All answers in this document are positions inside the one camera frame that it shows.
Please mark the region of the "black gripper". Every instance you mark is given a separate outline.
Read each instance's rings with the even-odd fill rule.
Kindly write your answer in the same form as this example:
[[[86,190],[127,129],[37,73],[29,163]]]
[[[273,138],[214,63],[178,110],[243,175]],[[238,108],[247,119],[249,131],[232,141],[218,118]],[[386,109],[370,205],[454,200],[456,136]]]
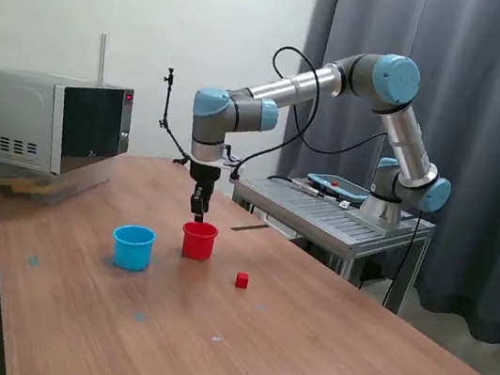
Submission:
[[[190,197],[191,213],[195,222],[203,223],[205,213],[209,211],[214,183],[221,177],[221,168],[192,160],[189,170],[189,175],[196,182],[195,189]]]

